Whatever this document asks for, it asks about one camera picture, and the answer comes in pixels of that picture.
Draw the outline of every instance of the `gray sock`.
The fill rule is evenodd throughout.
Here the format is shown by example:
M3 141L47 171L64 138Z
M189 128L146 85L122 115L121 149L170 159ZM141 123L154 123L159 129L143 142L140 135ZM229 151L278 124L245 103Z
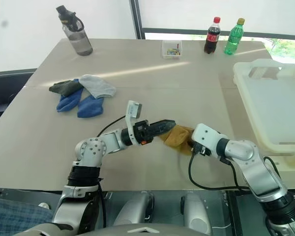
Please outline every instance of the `gray sock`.
M96 99L100 97L112 97L116 93L116 88L108 84L105 80L94 75L83 75L79 82Z
M56 83L49 88L49 91L56 92L67 97L82 88L83 88L83 85L81 85L79 81L76 79L76 81L67 80L67 81Z

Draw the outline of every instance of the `plastic bin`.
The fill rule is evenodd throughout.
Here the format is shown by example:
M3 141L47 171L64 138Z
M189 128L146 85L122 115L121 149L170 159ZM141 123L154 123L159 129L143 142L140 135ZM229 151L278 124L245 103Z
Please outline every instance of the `plastic bin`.
M163 40L162 56L165 59L178 59L182 54L182 42L173 40Z
M259 145L278 155L295 155L295 64L239 62L234 83Z

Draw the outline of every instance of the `black cable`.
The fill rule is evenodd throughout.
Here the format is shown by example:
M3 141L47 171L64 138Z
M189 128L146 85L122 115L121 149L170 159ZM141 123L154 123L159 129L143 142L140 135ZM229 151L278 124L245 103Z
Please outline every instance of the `black cable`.
M115 121L111 122L109 125L107 125L105 128L102 129L102 131L99 132L99 134L97 135L97 137L99 137L107 128L109 128L110 126L112 126L113 124L115 124L116 122L118 122L119 120L125 118L126 116L122 116L119 119L116 119Z
M242 189L240 188L240 186L238 185L238 182L237 182L237 176L236 176L236 170L235 170L235 167L234 167L234 165L232 164L232 162L230 162L229 165L231 166L232 171L233 171L233 177L234 177L235 185L236 185L236 187L237 187L240 191L242 191Z
M109 125L107 125L105 128L103 128L99 134L97 135L97 137L99 137L106 129L108 129L110 126L112 126L113 124L115 124L116 122L118 122L119 120L125 118L126 116L122 116L118 119L116 119L115 121L111 122ZM102 210L103 210L103 228L106 227L107 225L107 219L106 219L106 206L105 206L105 200L104 200L104 196L103 196L103 190L100 186L100 183L98 182L98 192L99 192L99 196L102 202Z
M189 179L190 181L197 187L199 188L202 188L202 189L205 189L205 190L230 190L230 189L249 189L249 187L246 187L246 186L229 186L229 187L215 187L215 188L209 188L209 187L205 187L205 186L202 186L202 185L199 185L198 183L196 183L192 176L191 176L191 165L192 165L192 162L193 162L193 159L195 157L195 152L192 152L192 155L191 155L191 158L190 158L190 161L189 161L189 166L188 166L188 175L189 175Z
M268 160L268 161L271 162L271 164L272 164L272 166L273 166L275 172L277 173L277 175L278 175L279 177L281 177L281 176L280 176L280 173L279 173L279 171L278 171L278 169L276 168L276 165L275 165L274 161L273 161L270 157L268 157L268 156L265 156L265 157L264 157L264 161L265 161L265 160Z
M102 202L102 208L103 208L103 228L106 228L107 219L106 219L106 207L105 207L105 200L103 196L103 190L102 190L102 187L100 186L100 183L98 182L97 184L98 184L99 197Z

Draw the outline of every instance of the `soda bottle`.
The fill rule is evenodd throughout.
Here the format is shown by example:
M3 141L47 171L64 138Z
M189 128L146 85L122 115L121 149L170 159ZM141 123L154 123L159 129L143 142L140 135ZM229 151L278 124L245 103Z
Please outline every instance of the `soda bottle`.
M220 23L221 18L214 17L213 25L208 28L207 36L206 36L206 44L205 44L205 52L210 54L214 53L216 49L216 44L218 41L218 37L220 36Z
M242 25L245 23L244 18L239 18L237 21L237 25L232 28L230 32L230 36L228 37L227 44L224 48L224 53L228 55L233 55L234 52L236 52L238 44L241 40L241 37L244 34L244 29L242 28Z
M67 35L75 52L80 56L87 56L93 52L89 38L84 31L83 22L75 15L75 12L68 11L63 5L56 8L62 29Z

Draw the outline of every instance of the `yellow cloth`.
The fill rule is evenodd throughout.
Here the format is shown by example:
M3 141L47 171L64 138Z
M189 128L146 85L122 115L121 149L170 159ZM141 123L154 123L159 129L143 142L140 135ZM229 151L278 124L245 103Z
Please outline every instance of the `yellow cloth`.
M171 131L160 135L159 138L163 140L164 144L167 146L170 146L183 154L191 155L191 146L188 142L192 142L191 136L193 130L194 129L189 127L175 125Z

